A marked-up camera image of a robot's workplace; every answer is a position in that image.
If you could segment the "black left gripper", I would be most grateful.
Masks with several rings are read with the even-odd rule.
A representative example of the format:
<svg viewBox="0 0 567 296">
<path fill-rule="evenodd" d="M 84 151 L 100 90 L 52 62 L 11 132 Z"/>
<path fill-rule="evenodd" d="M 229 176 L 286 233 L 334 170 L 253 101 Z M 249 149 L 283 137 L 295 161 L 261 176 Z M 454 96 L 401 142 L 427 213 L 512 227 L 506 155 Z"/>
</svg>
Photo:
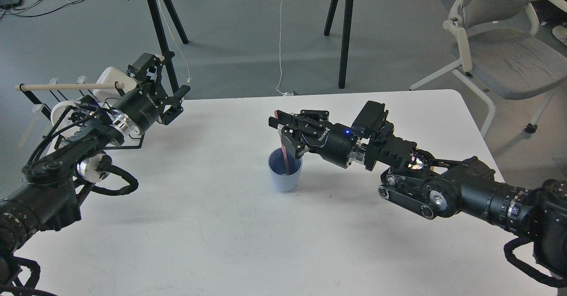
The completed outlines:
<svg viewBox="0 0 567 296">
<path fill-rule="evenodd" d="M 190 86 L 182 85 L 172 96 L 167 96 L 161 86 L 162 69 L 168 65 L 175 53 L 165 51 L 162 55 L 144 52 L 129 65 L 126 74 L 141 86 L 124 94 L 113 106 L 114 116 L 126 115 L 135 124 L 134 132 L 143 135 L 160 118 L 160 123 L 169 125 L 182 112 L 184 97 Z"/>
</svg>

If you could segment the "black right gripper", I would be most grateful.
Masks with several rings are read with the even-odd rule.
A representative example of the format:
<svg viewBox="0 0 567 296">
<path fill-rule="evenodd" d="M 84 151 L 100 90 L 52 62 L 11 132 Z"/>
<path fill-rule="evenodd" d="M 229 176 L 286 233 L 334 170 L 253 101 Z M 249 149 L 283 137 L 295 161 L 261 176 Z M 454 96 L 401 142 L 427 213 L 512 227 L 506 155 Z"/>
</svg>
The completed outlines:
<svg viewBox="0 0 567 296">
<path fill-rule="evenodd" d="M 311 152 L 319 154 L 324 160 L 336 166 L 347 168 L 351 164 L 351 154 L 359 138 L 351 128 L 328 121 L 326 110 L 303 109 L 299 113 L 275 111 L 268 118 L 268 126 L 279 130 L 281 143 L 294 159 L 300 159 Z M 305 128 L 302 133 L 292 128 Z"/>
</svg>

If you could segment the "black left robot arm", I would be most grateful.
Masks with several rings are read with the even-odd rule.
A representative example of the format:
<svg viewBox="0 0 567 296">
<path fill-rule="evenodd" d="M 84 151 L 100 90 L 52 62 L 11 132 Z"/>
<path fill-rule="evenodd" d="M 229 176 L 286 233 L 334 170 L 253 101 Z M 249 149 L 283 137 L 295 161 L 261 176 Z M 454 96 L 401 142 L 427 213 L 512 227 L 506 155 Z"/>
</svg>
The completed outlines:
<svg viewBox="0 0 567 296">
<path fill-rule="evenodd" d="M 81 219 L 80 207 L 89 193 L 128 195 L 137 179 L 112 163 L 106 149 L 121 148 L 128 136 L 143 137 L 156 122 L 170 124 L 182 113 L 187 85 L 168 96 L 161 84 L 164 66 L 174 57 L 144 53 L 126 74 L 95 84 L 20 85 L 34 103 L 34 90 L 115 89 L 119 100 L 105 108 L 93 95 L 66 106 L 48 135 L 22 168 L 23 185 L 1 200 L 1 291 L 15 296 L 46 296 L 37 290 L 40 266 L 16 257 L 39 231 L 59 231 Z"/>
</svg>

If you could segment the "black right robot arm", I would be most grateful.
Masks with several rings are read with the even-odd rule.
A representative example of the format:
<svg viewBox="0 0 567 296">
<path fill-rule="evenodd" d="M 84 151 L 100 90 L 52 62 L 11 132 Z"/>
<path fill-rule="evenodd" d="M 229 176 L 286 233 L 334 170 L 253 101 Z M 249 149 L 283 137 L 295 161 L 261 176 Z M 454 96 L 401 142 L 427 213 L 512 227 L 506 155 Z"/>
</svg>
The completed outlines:
<svg viewBox="0 0 567 296">
<path fill-rule="evenodd" d="M 383 103 L 369 101 L 352 126 L 333 124 L 325 110 L 276 110 L 268 125 L 279 131 L 285 152 L 300 159 L 316 153 L 336 166 L 353 161 L 372 171 L 387 165 L 378 193 L 421 217 L 449 218 L 460 212 L 516 235 L 503 247 L 506 260 L 537 282 L 566 286 L 566 182 L 547 179 L 537 189 L 495 181 L 478 157 L 442 160 L 415 142 L 394 135 Z"/>
</svg>

